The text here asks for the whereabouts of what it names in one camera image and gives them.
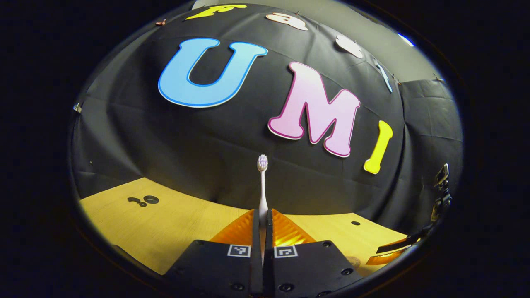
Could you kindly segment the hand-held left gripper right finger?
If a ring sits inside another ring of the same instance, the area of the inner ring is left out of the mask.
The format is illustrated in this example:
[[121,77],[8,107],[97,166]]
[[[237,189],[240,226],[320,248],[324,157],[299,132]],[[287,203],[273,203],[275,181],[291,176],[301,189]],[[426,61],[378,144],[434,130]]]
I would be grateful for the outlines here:
[[267,212],[263,287],[267,298],[321,298],[362,279],[330,240],[278,245],[280,232],[291,236],[296,225]]

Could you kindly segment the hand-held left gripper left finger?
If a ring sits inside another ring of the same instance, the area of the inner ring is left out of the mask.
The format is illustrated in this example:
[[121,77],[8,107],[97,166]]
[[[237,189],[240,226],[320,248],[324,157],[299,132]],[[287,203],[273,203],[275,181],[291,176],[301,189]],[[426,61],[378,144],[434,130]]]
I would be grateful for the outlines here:
[[176,298],[261,297],[263,261],[256,209],[210,241],[194,240],[164,275]]

